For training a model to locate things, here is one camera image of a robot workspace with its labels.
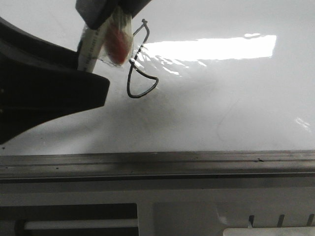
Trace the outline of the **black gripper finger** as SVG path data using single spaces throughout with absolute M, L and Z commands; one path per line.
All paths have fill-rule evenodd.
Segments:
M 105 104 L 108 79 L 79 71 L 78 53 L 0 21 L 0 142 Z
M 119 7 L 135 17 L 150 0 L 77 0 L 75 9 L 90 29 L 98 29 Z

